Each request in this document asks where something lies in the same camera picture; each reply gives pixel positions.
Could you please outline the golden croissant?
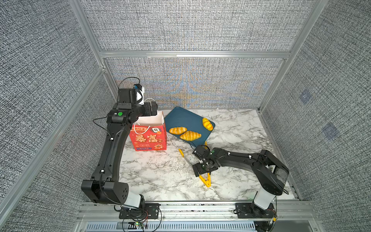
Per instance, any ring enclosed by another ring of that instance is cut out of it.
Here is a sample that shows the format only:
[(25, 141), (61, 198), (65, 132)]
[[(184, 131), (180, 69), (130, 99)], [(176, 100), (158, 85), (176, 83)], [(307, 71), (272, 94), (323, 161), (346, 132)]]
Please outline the golden croissant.
[(201, 137), (202, 135), (200, 133), (189, 131), (189, 130), (180, 135), (180, 139), (184, 141), (189, 141), (189, 142), (197, 140)]

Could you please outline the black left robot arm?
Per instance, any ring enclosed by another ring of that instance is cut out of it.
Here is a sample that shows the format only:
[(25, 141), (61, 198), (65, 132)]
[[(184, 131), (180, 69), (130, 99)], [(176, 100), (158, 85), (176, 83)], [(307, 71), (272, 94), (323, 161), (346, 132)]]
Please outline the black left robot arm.
[(155, 115), (155, 101), (144, 104), (117, 103), (107, 114), (108, 134), (99, 162), (90, 179), (83, 180), (81, 185), (81, 190), (93, 203), (140, 207), (142, 196), (130, 192), (128, 184), (119, 181), (120, 161), (133, 124), (139, 117)]

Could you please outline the yellow metal tongs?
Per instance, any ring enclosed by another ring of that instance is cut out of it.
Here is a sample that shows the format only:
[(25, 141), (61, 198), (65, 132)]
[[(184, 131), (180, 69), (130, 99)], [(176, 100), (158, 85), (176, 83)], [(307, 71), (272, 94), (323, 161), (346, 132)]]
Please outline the yellow metal tongs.
[[(192, 170), (194, 171), (195, 176), (198, 177), (207, 188), (210, 188), (211, 185), (212, 185), (211, 173), (210, 172), (203, 172), (201, 170), (202, 166), (201, 166), (200, 163), (191, 164), (191, 162), (185, 157), (183, 151), (180, 148), (178, 149), (178, 151), (181, 154), (182, 158), (192, 168)], [(206, 179), (203, 177), (203, 174), (207, 174), (207, 178)]]

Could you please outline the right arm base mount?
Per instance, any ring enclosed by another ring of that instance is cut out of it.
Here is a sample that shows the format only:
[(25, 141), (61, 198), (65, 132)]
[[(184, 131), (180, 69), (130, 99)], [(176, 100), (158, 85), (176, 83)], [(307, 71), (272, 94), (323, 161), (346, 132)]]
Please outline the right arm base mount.
[(236, 203), (233, 213), (240, 219), (277, 217), (276, 210), (272, 203), (269, 204), (267, 209), (261, 209), (254, 203)]

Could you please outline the teal plastic tray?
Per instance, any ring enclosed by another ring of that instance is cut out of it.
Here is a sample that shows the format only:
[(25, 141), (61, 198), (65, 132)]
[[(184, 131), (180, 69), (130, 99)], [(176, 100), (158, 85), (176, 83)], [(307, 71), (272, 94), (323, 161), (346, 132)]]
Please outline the teal plastic tray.
[(203, 126), (203, 117), (181, 107), (175, 107), (164, 118), (166, 131), (171, 128), (185, 127), (188, 131), (201, 134), (201, 138), (191, 141), (193, 146), (204, 145), (212, 133)]

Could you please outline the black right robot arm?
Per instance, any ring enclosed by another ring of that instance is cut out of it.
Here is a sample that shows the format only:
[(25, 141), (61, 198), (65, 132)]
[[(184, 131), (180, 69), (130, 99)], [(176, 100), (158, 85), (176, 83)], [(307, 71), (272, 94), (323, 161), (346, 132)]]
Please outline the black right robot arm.
[(232, 167), (255, 174), (260, 189), (253, 204), (260, 210), (267, 210), (276, 196), (287, 193), (285, 185), (289, 169), (268, 150), (248, 154), (199, 145), (193, 150), (193, 155), (200, 161), (192, 166), (197, 177), (205, 173), (211, 174), (220, 167)]

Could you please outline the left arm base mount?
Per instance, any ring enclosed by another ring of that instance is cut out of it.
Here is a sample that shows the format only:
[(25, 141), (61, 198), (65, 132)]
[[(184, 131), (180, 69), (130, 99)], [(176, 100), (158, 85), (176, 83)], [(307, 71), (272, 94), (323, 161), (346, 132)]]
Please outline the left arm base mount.
[(158, 203), (145, 203), (142, 208), (127, 208), (122, 207), (119, 212), (119, 219), (159, 219), (160, 204)]

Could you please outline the red paper gift bag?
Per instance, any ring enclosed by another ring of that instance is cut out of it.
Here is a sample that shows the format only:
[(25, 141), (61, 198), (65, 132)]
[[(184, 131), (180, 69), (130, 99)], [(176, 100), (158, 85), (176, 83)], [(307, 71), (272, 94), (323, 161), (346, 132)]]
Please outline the red paper gift bag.
[(155, 116), (139, 117), (133, 124), (129, 137), (135, 151), (160, 151), (167, 149), (167, 132), (163, 111)]

